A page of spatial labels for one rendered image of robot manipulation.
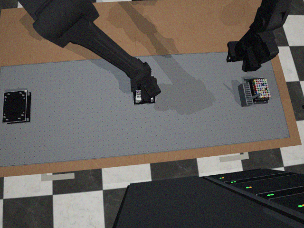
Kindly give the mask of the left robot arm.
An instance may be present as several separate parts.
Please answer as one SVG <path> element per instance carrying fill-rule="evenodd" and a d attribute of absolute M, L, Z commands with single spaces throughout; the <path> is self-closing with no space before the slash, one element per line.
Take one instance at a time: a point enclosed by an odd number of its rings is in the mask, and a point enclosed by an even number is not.
<path fill-rule="evenodd" d="M 236 57 L 244 57 L 242 70 L 252 72 L 261 64 L 273 59 L 279 53 L 273 30 L 284 25 L 292 0 L 262 0 L 254 22 L 243 36 L 246 47 L 241 41 L 235 50 Z"/>

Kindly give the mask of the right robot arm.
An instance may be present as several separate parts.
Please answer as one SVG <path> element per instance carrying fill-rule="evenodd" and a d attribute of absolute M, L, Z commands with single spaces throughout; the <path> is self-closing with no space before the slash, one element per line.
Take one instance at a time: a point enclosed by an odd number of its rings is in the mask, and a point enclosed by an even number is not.
<path fill-rule="evenodd" d="M 43 38 L 64 48 L 69 42 L 83 46 L 124 71 L 137 83 L 141 101 L 151 102 L 161 90 L 147 62 L 130 56 L 98 26 L 99 13 L 90 0 L 18 0 L 35 20 L 33 28 Z"/>

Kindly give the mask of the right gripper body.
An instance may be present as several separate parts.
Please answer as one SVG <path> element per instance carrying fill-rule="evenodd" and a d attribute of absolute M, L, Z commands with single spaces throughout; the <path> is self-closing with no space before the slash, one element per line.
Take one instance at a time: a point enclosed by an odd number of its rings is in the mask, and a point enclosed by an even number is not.
<path fill-rule="evenodd" d="M 138 90 L 137 83 L 134 82 L 134 81 L 132 81 L 131 79 L 130 79 L 130 81 L 131 81 L 131 88 L 134 88 L 134 91 L 135 91 L 135 90 Z"/>

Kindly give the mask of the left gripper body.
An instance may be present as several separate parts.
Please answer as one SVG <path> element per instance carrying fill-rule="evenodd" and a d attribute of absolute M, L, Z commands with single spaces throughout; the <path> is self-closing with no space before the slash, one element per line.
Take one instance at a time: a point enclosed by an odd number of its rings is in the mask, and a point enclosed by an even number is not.
<path fill-rule="evenodd" d="M 244 44 L 246 47 L 248 47 L 248 48 L 253 48 L 253 47 L 248 46 L 248 45 L 244 42 L 243 37 L 240 39 L 240 41 L 229 41 L 229 42 L 227 43 L 227 47 L 229 48 L 229 51 L 230 51 L 229 57 L 230 57 L 232 60 L 243 59 L 243 57 L 236 57 L 235 50 L 234 50 L 234 49 L 236 48 L 236 46 L 237 46 L 241 41 L 243 42 L 243 44 Z"/>

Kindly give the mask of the white grid rack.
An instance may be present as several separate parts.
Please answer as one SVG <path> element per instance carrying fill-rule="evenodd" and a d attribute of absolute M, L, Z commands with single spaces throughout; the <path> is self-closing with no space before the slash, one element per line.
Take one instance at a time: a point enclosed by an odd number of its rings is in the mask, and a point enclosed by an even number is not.
<path fill-rule="evenodd" d="M 139 93 L 136 93 L 136 101 L 140 102 L 141 101 L 141 91 L 139 90 Z"/>

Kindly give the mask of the black rack of coloured-cap vials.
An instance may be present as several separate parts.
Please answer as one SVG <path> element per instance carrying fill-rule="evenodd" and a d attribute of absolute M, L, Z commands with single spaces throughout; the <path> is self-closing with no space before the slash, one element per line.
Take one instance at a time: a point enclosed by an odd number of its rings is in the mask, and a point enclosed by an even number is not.
<path fill-rule="evenodd" d="M 253 80 L 257 80 L 257 79 L 250 79 L 250 80 L 248 81 L 249 84 L 250 84 L 250 89 L 251 89 L 251 94 L 252 94 L 252 96 L 255 95 L 254 89 L 253 89 L 253 84 L 252 84 L 252 81 L 253 81 Z M 269 100 L 269 98 L 259 98 L 259 99 L 258 99 L 258 97 L 256 97 L 256 98 L 253 99 L 253 102 L 261 102 L 261 101 L 267 101 L 267 100 Z"/>

